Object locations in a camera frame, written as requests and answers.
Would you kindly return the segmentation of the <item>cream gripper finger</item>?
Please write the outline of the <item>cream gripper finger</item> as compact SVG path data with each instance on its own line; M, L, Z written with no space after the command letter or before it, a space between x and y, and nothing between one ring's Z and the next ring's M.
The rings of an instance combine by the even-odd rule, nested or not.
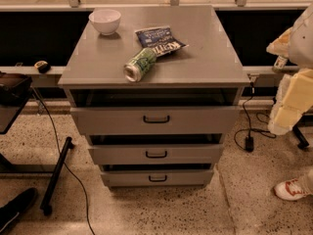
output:
M266 51L270 54L287 58L289 56L291 28L285 30L278 38L271 42Z
M279 84L268 130L275 135L288 133L312 107L313 70L301 69L294 75L285 74Z

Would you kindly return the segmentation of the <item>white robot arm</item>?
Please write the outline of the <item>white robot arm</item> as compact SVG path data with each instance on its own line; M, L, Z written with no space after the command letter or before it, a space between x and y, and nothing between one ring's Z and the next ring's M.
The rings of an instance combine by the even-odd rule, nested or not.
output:
M266 51L299 67L296 74L283 76L268 122L272 134L284 135L313 107L313 4Z

